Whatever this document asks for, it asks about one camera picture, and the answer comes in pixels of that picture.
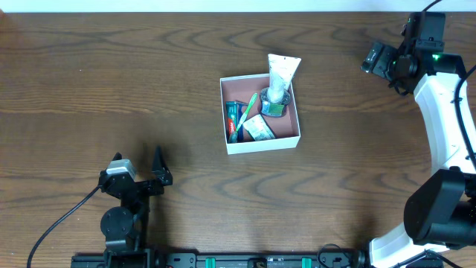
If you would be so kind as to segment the white floral lotion tube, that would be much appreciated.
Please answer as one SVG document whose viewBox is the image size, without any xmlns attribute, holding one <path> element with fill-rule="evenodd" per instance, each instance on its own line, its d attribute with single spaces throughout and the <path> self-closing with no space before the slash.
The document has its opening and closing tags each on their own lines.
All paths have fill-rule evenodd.
<svg viewBox="0 0 476 268">
<path fill-rule="evenodd" d="M 281 56 L 276 54 L 268 55 L 270 89 L 273 91 L 284 91 L 290 87 L 292 78 L 300 65 L 301 58 Z"/>
</svg>

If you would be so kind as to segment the blue disposable razor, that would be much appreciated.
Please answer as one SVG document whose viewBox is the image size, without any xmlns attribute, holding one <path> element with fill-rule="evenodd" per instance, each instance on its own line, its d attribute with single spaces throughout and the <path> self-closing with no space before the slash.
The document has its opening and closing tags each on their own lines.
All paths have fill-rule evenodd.
<svg viewBox="0 0 476 268">
<path fill-rule="evenodd" d="M 237 142 L 240 142 L 240 141 L 243 140 L 243 128 L 242 128 L 242 125 L 244 124 L 245 119 L 246 119 L 246 117 L 247 117 L 246 109 L 248 108 L 248 104 L 246 104 L 246 103 L 238 103 L 238 104 L 237 104 L 237 108 L 238 108 L 238 112 L 237 112 L 238 119 L 237 119 L 237 128 L 236 128 L 236 131 L 237 131 Z"/>
</svg>

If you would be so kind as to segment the green white soap bar pack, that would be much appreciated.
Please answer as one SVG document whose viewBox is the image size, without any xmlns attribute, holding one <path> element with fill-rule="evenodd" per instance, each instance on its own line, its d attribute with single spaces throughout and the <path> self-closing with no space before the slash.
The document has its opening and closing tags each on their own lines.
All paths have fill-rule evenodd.
<svg viewBox="0 0 476 268">
<path fill-rule="evenodd" d="M 243 124 L 245 130 L 255 141 L 276 139 L 261 114 L 255 115 Z"/>
</svg>

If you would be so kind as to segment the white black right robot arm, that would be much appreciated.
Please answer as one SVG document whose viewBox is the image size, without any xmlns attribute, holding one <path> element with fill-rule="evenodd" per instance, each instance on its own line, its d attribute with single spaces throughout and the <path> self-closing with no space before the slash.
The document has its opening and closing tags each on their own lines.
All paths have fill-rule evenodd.
<svg viewBox="0 0 476 268">
<path fill-rule="evenodd" d="M 413 95 L 425 123 L 431 177 L 405 203 L 404 220 L 368 246 L 367 267 L 441 267 L 441 254 L 475 245 L 475 124 L 458 54 L 444 53 L 446 15 L 411 13 L 398 48 L 374 42 L 361 70 Z"/>
</svg>

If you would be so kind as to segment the white box pink interior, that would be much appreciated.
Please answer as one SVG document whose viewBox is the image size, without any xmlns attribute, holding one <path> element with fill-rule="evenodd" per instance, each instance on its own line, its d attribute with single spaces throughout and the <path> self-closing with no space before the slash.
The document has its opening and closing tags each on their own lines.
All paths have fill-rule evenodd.
<svg viewBox="0 0 476 268">
<path fill-rule="evenodd" d="M 254 93 L 260 93 L 269 84 L 268 74 L 253 74 L 236 77 L 222 77 L 220 79 L 220 93 L 222 99 L 222 123 L 225 136 L 227 154 L 255 153 L 268 150 L 281 150 L 295 148 L 300 141 L 300 125 L 295 103 L 295 93 L 289 87 L 290 103 L 286 106 L 284 116 L 275 118 L 264 116 L 275 138 L 272 140 L 255 141 L 247 132 L 243 133 L 243 141 L 235 144 L 228 142 L 228 115 L 226 103 L 239 101 L 247 103 Z"/>
</svg>

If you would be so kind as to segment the Colgate toothpaste tube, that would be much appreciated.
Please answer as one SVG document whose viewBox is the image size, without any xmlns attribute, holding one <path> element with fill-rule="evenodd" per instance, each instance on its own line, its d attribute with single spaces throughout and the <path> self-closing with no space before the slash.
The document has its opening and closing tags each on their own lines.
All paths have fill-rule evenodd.
<svg viewBox="0 0 476 268">
<path fill-rule="evenodd" d="M 227 113 L 227 127 L 228 127 L 228 136 L 235 132 L 237 128 L 237 117 L 238 117 L 238 103 L 236 101 L 228 101 L 225 104 L 226 113 Z"/>
</svg>

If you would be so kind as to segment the clear blue soap pump bottle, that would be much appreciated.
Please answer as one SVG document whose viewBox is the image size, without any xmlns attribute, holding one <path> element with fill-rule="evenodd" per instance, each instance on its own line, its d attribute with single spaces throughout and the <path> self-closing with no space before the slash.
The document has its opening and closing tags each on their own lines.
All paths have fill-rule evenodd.
<svg viewBox="0 0 476 268">
<path fill-rule="evenodd" d="M 286 106 L 290 101 L 288 92 L 289 84 L 285 83 L 281 78 L 275 79 L 270 76 L 269 86 L 260 92 L 261 113 L 268 117 L 283 117 Z"/>
</svg>

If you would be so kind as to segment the green white toothbrush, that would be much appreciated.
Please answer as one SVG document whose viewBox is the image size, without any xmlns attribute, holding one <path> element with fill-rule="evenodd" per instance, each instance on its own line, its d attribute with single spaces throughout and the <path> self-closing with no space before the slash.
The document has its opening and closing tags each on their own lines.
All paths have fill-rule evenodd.
<svg viewBox="0 0 476 268">
<path fill-rule="evenodd" d="M 254 105 L 255 101 L 257 100 L 257 96 L 258 96 L 257 93 L 254 93 L 252 95 L 252 97 L 251 97 L 251 99 L 250 99 L 250 101 L 247 105 L 246 110 L 244 111 L 244 113 L 242 114 L 242 116 L 240 117 L 240 119 L 238 121 L 237 126 L 235 127 L 234 131 L 230 134 L 230 138 L 229 138 L 230 143 L 237 143 L 239 130 L 242 127 L 242 125 L 245 123 L 245 121 L 248 117 L 249 111 L 251 110 L 252 106 Z"/>
</svg>

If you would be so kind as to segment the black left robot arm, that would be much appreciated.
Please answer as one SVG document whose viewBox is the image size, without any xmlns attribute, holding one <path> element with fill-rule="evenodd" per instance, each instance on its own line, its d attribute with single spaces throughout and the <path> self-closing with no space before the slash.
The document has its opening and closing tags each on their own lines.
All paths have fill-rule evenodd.
<svg viewBox="0 0 476 268">
<path fill-rule="evenodd" d="M 99 189 L 120 200 L 100 221 L 105 236 L 105 267 L 162 267 L 163 258 L 147 246 L 150 197 L 164 193 L 173 176 L 159 146 L 152 160 L 153 179 L 136 181 L 136 168 L 116 153 L 109 166 L 100 172 Z"/>
</svg>

